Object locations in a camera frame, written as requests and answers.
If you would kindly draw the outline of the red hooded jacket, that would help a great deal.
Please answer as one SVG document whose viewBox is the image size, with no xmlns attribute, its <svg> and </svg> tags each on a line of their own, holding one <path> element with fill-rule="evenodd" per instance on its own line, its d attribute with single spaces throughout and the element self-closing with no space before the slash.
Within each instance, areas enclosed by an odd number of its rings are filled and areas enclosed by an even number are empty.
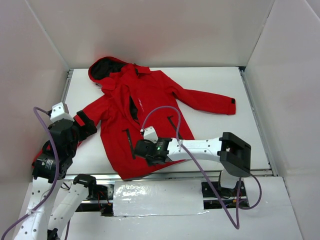
<svg viewBox="0 0 320 240">
<path fill-rule="evenodd" d="M 161 164 L 150 166 L 134 155 L 134 148 L 142 139 L 142 128 L 153 126 L 162 138 L 194 139 L 178 102 L 201 112 L 236 113 L 236 100 L 232 97 L 185 89 L 161 70 L 111 56 L 93 63 L 88 77 L 100 87 L 102 96 L 83 112 L 100 128 L 107 159 L 123 180 L 163 168 Z"/>
</svg>

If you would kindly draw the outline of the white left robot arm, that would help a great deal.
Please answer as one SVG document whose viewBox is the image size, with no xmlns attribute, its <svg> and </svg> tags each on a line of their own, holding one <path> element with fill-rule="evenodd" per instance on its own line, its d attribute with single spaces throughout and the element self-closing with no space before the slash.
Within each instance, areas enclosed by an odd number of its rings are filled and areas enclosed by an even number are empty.
<svg viewBox="0 0 320 240">
<path fill-rule="evenodd" d="M 89 174 L 77 175 L 64 200 L 54 208 L 56 197 L 80 142 L 97 132 L 94 121 L 81 110 L 78 123 L 65 110 L 47 112 L 52 123 L 45 125 L 48 141 L 33 163 L 31 196 L 24 216 L 17 222 L 16 240 L 59 240 L 68 232 L 71 217 L 84 199 L 98 194 L 97 180 Z"/>
</svg>

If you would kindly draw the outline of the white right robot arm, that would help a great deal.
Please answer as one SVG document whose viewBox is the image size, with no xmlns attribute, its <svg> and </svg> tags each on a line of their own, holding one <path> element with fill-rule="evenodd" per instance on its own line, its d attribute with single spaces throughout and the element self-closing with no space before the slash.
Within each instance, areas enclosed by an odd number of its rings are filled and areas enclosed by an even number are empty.
<svg viewBox="0 0 320 240">
<path fill-rule="evenodd" d="M 220 163 L 223 169 L 217 189 L 223 196 L 235 190 L 239 178 L 251 176 L 251 145 L 231 132 L 205 140 L 141 139 L 133 153 L 149 166 L 193 159 Z"/>
</svg>

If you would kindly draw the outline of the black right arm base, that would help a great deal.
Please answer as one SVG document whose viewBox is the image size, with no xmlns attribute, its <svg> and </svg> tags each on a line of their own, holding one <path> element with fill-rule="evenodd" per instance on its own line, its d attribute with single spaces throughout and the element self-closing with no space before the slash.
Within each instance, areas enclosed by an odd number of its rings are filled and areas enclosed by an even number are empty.
<svg viewBox="0 0 320 240">
<path fill-rule="evenodd" d="M 223 200 L 231 200 L 235 199 L 237 196 L 237 189 L 238 189 L 238 183 L 236 183 L 235 188 L 224 188 L 219 185 L 217 181 L 212 181 L 211 184 L 215 187 L 218 195 L 223 199 Z M 201 191 L 202 191 L 202 196 L 205 199 L 213 199 L 217 198 L 216 194 L 213 192 L 212 188 L 207 182 L 201 182 Z M 246 188 L 244 185 L 244 182 L 241 182 L 240 185 L 240 192 L 239 192 L 239 197 L 240 199 L 246 199 L 247 198 L 247 192 Z"/>
</svg>

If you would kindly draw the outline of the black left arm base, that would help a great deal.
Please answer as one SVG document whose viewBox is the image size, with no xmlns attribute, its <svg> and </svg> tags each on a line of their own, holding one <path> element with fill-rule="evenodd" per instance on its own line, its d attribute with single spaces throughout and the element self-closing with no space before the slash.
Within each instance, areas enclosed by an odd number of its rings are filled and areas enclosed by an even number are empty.
<svg viewBox="0 0 320 240">
<path fill-rule="evenodd" d="M 88 194 L 84 201 L 88 203 L 80 203 L 75 210 L 76 212 L 98 212 L 103 217 L 112 217 L 113 212 L 113 191 L 114 186 L 97 184 L 97 179 L 88 174 L 79 174 L 74 180 L 73 184 L 81 184 L 87 188 Z"/>
</svg>

